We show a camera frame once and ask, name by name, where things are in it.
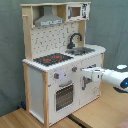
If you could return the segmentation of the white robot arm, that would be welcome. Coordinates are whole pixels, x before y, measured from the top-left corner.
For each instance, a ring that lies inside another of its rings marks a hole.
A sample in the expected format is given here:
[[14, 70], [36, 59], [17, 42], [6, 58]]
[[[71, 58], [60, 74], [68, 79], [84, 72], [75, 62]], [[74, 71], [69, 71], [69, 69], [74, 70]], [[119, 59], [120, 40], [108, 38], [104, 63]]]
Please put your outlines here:
[[128, 93], [128, 72], [118, 72], [102, 67], [91, 67], [83, 69], [82, 75], [92, 81], [109, 83], [118, 92]]

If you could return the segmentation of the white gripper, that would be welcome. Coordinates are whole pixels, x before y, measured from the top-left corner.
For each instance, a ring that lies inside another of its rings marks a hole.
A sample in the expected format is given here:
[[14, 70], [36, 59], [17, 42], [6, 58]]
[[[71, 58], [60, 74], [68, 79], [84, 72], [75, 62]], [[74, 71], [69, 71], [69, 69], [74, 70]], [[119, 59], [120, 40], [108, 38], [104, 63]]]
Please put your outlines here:
[[82, 75], [92, 81], [100, 81], [104, 70], [100, 67], [87, 68], [82, 70]]

